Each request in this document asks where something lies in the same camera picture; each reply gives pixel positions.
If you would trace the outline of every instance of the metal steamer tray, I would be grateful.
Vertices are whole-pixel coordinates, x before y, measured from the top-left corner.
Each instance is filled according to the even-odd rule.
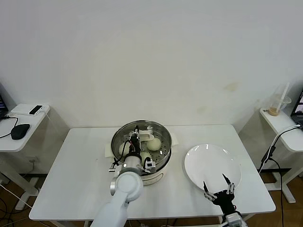
[[[161,148],[156,151],[150,151],[147,149],[147,141],[141,141],[141,152],[149,152],[153,161],[156,162],[156,171],[161,170],[169,161],[171,156],[171,136],[169,131],[161,124],[157,122],[139,120],[128,123],[120,128],[113,136],[111,141],[111,149],[114,156],[119,159],[119,147],[128,140],[129,134],[134,131],[135,127],[138,126],[139,130],[151,131],[155,138],[160,139]]]

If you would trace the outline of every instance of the white table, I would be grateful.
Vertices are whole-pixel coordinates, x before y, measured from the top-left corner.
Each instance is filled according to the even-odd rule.
[[[27,131],[25,137],[23,137],[20,140],[13,140],[11,136],[6,136],[4,138],[0,139],[0,152],[5,153],[11,153],[11,152],[18,152],[20,151],[28,142],[30,137],[33,135],[41,121],[44,119],[46,113],[48,113],[50,107],[48,105],[45,105],[44,112],[40,112],[37,116],[28,116],[28,115],[20,115],[20,114],[8,114],[10,117],[17,117],[19,124],[30,124],[30,128]],[[11,129],[14,127],[14,124],[16,122],[16,119],[4,119],[0,121],[0,135],[8,134]],[[17,173],[17,171],[5,160],[0,160],[0,172],[3,173],[5,176],[7,176],[10,180],[15,182],[17,185],[19,185],[21,188],[25,190],[24,194],[22,195],[21,199],[24,201],[27,201],[30,196],[37,196],[38,190],[35,188],[35,184],[38,181],[37,177],[33,177],[30,182],[25,180],[23,177]],[[7,179],[1,175],[1,179],[4,180],[4,182],[7,181]],[[22,210],[24,208],[24,203],[20,201],[15,209],[16,210]]]
[[[276,134],[278,134],[281,130],[284,130],[292,125],[296,125],[296,123],[290,118],[291,109],[287,108],[284,112],[281,112],[278,116],[271,116],[267,112],[267,108],[260,109],[261,115],[268,122],[270,127],[274,130]],[[283,134],[280,137],[282,143],[285,147],[291,152],[303,152],[303,130],[295,129]],[[289,203],[295,203],[295,198],[290,192],[287,184],[293,180],[296,176],[298,176],[303,171],[302,160],[298,159],[296,162],[292,164],[292,169],[289,170],[282,177],[282,191]],[[281,190],[281,180],[279,173],[273,173],[276,182],[275,183],[267,183],[265,184],[269,191]]]
[[[233,203],[242,214],[276,209],[262,179],[232,125],[168,126],[179,145],[173,148],[167,175],[145,186],[128,208],[129,219],[180,218],[222,215],[183,171],[186,152],[211,143],[226,148],[240,162],[242,182]],[[110,201],[110,160],[105,146],[118,128],[71,129],[43,184],[29,217],[33,220],[93,220]]]

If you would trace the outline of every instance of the table leg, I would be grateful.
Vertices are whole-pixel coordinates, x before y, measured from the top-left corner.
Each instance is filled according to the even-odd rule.
[[[91,225],[90,222],[91,222],[91,221],[85,221],[83,227],[90,227],[90,225]]]
[[[207,226],[184,226],[184,227],[221,227],[221,225],[207,225]]]
[[[3,174],[0,174],[0,180],[4,183],[4,184],[8,184],[9,183],[9,179],[3,175]]]
[[[248,215],[245,215],[244,218],[243,218],[243,221],[247,221],[248,219],[250,219],[252,216],[254,216],[255,214],[248,214]]]
[[[38,189],[31,185],[26,179],[21,177],[13,167],[3,160],[0,160],[0,172],[5,174],[10,180],[19,185],[22,189],[31,195],[38,194]]]
[[[300,159],[300,163],[297,163],[292,167],[286,174],[282,177],[283,184],[287,184],[291,182],[296,176],[298,176],[303,171],[302,160]]]
[[[223,222],[223,218],[222,216],[218,216],[219,222],[222,223]]]
[[[33,177],[33,178],[30,179],[29,183],[30,183],[32,186],[35,186],[36,183],[38,182],[38,180],[39,180],[39,177]],[[23,201],[27,201],[28,198],[29,198],[30,196],[37,196],[37,195],[38,195],[38,193],[32,195],[32,194],[30,194],[30,193],[28,193],[28,192],[25,191],[25,192],[22,194],[21,199],[22,199]],[[22,202],[21,200],[19,200],[19,202],[17,203],[17,205],[16,205],[16,207],[15,207],[15,210],[23,210],[24,206],[25,206],[25,203]]]
[[[57,227],[76,227],[73,223],[70,221],[50,221]]]
[[[274,178],[276,179],[275,183],[266,183],[265,186],[269,191],[278,191],[281,190],[281,179],[279,173],[273,173]],[[283,182],[282,184],[282,192],[289,203],[295,203],[295,198],[290,192],[287,184]]]

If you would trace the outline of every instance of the white wall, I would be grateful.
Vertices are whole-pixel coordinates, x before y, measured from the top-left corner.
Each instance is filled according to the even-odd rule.
[[[241,131],[278,85],[292,82],[293,97],[303,87],[302,7],[299,0],[4,0],[0,81],[16,103],[49,103],[70,128],[149,119]],[[52,153],[50,166],[58,151],[37,152]]]

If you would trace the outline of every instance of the floor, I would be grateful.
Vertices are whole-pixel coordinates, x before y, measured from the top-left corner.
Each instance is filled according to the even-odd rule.
[[[271,174],[262,174],[263,181],[265,183],[272,183],[274,182],[274,178]],[[39,187],[42,186],[44,178],[40,178],[38,185]],[[303,227],[303,179],[300,177],[296,177],[288,184],[290,190],[292,191],[294,197],[297,200],[297,203],[289,204],[286,199],[283,197],[283,205],[284,205],[284,220],[285,220],[285,227]],[[15,185],[13,182],[5,185],[5,187],[16,195],[20,196],[22,194],[22,189]],[[257,214],[250,218],[247,221],[249,227],[281,227],[281,207],[280,207],[280,191],[270,192],[275,204],[276,204],[276,211],[267,214]],[[7,204],[8,212],[17,212],[14,210],[14,205],[17,202],[17,199],[5,191],[3,188],[0,188],[0,198],[5,201]],[[32,205],[35,201],[35,198],[32,197],[29,200],[29,204]],[[5,205],[3,202],[0,201],[0,209],[5,210]],[[0,227],[43,227],[44,225],[37,221],[32,221],[28,218],[30,209],[24,210],[18,214],[6,214],[0,211]],[[11,218],[13,221],[18,221],[24,218],[19,222],[14,223],[14,225],[8,224],[8,218]],[[140,223],[144,223],[149,227],[161,227],[168,225],[174,226],[194,226],[194,225],[211,225],[211,224],[219,224],[219,220],[216,217],[209,217],[209,218],[179,218],[179,219],[160,219],[160,220],[131,220],[127,221],[125,227],[139,227]],[[45,225],[54,227],[54,225],[50,222],[44,221]],[[75,226],[82,227],[84,222],[73,222]]]

